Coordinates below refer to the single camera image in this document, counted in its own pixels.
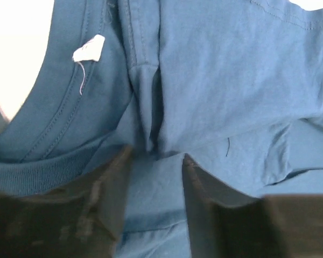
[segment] clothing label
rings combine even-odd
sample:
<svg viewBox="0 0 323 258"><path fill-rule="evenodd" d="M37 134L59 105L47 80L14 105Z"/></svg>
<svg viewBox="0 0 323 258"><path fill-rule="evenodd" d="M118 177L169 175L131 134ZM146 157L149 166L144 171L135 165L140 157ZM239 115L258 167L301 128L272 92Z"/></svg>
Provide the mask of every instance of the clothing label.
<svg viewBox="0 0 323 258"><path fill-rule="evenodd" d="M85 43L81 48L78 48L73 53L73 61L81 62L86 60L93 60L98 62L101 58L101 53L104 45L105 37L96 35Z"/></svg>

